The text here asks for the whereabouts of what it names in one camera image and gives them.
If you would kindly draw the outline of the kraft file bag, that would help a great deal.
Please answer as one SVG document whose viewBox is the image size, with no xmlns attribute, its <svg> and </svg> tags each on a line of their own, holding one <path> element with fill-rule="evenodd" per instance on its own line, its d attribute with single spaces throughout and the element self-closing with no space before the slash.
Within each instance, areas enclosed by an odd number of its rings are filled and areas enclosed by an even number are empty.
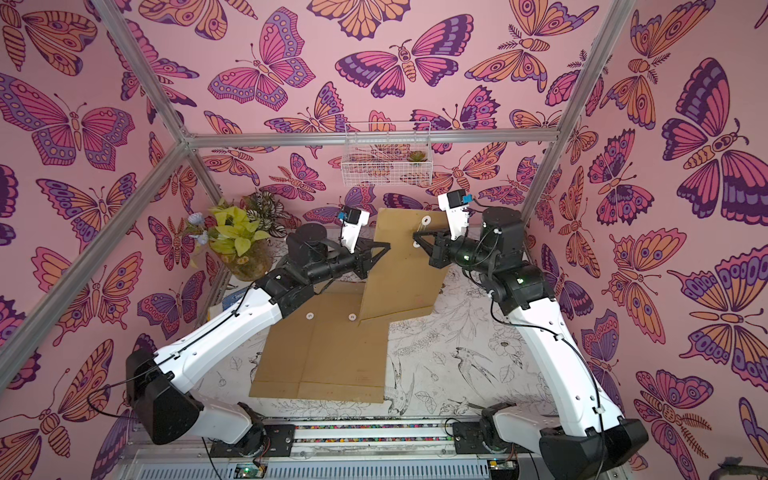
<svg viewBox="0 0 768 480">
<path fill-rule="evenodd" d="M 380 404 L 387 369 L 386 322 L 362 316 L 363 283 L 336 282 L 302 307 L 312 328 L 297 397 Z"/>
<path fill-rule="evenodd" d="M 308 400 L 304 381 L 315 329 L 318 325 L 315 296 L 268 332 L 261 360 L 252 380 L 252 398 Z"/>
<path fill-rule="evenodd" d="M 383 208 L 378 212 L 374 240 L 390 250 L 369 272 L 360 320 L 394 322 L 428 316 L 448 270 L 429 265 L 429 255 L 413 240 L 415 233 L 448 228 L 442 211 Z"/>
</svg>

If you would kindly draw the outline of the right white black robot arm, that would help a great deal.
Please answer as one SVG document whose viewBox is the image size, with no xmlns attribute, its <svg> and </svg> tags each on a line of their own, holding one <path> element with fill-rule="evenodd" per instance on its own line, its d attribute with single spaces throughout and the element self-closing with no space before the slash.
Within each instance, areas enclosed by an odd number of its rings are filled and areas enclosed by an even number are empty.
<svg viewBox="0 0 768 480">
<path fill-rule="evenodd" d="M 479 238 L 467 236 L 462 207 L 446 213 L 449 227 L 419 231 L 413 240 L 434 268 L 456 265 L 490 297 L 492 319 L 516 329 L 553 397 L 552 426 L 512 405 L 484 410 L 485 442 L 538 454 L 556 479 L 601 479 L 626 464 L 648 441 L 641 421 L 628 419 L 589 369 L 544 273 L 525 257 L 525 224 L 517 210 L 490 207 Z"/>
</svg>

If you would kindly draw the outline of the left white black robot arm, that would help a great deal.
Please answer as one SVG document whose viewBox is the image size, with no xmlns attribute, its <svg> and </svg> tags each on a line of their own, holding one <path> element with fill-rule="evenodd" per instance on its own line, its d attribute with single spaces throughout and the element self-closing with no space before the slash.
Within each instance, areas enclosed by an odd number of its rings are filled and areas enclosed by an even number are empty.
<svg viewBox="0 0 768 480">
<path fill-rule="evenodd" d="M 130 407 L 155 445 L 192 435 L 223 443 L 241 456 L 266 448 L 259 415 L 244 403 L 229 406 L 195 393 L 195 385 L 221 360 L 253 337 L 288 317 L 347 273 L 366 279 L 390 250 L 387 242 L 363 238 L 332 241 L 317 223 L 286 238 L 288 252 L 263 277 L 252 282 L 233 306 L 185 337 L 126 360 Z"/>
</svg>

